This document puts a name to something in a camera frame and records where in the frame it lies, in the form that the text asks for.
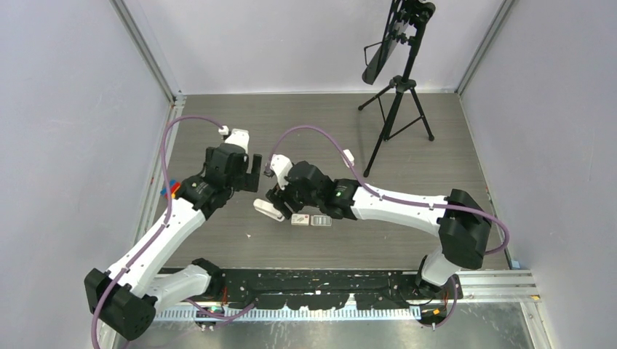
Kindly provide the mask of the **white staple box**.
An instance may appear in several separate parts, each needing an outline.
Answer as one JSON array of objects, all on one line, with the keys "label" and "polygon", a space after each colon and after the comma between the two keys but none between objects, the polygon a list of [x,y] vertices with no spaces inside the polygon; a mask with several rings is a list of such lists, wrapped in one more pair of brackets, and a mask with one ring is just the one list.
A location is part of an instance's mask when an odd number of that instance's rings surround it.
[{"label": "white staple box", "polygon": [[310,226],[311,215],[309,214],[293,214],[290,218],[291,225]]}]

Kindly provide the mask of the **staple box tray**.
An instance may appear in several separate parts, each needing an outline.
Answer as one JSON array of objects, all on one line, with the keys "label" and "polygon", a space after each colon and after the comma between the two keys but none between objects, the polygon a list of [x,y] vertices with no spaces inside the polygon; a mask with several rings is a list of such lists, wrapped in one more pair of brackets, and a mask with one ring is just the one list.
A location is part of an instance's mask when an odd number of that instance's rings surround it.
[{"label": "staple box tray", "polygon": [[333,219],[327,215],[312,215],[310,224],[316,227],[330,227]]}]

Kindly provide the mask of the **white staple remover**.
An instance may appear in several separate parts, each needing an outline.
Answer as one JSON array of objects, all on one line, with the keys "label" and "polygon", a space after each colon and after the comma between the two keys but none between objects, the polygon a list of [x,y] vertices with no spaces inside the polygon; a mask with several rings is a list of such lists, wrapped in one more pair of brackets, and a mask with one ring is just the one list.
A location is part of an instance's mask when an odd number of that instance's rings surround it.
[{"label": "white staple remover", "polygon": [[343,159],[344,164],[348,168],[354,167],[354,156],[352,155],[352,153],[351,153],[351,151],[349,149],[344,149],[343,150],[341,158]]}]

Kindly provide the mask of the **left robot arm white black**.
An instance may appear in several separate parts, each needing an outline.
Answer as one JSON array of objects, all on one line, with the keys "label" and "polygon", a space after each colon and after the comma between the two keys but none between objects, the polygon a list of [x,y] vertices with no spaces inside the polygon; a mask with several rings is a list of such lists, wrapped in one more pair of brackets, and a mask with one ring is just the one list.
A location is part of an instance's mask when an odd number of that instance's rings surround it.
[{"label": "left robot arm white black", "polygon": [[178,247],[237,191],[258,190],[262,156],[243,145],[206,149],[202,170],[180,184],[159,220],[136,245],[104,271],[92,269],[84,287],[93,321],[102,321],[128,341],[139,338],[163,310],[194,296],[213,301],[223,295],[225,276],[203,258],[158,279]]}]

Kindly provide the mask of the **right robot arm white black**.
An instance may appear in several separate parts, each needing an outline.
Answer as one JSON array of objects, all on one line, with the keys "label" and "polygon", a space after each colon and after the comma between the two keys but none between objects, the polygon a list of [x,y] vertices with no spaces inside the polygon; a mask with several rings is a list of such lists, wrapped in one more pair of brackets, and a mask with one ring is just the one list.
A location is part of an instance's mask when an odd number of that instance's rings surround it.
[{"label": "right robot arm white black", "polygon": [[416,291],[436,297],[460,270],[482,267],[492,224],[464,190],[447,196],[417,196],[384,190],[355,179],[331,179],[307,161],[276,165],[276,185],[254,208],[277,221],[289,220],[305,207],[333,220],[375,220],[422,230],[439,239],[415,278]]}]

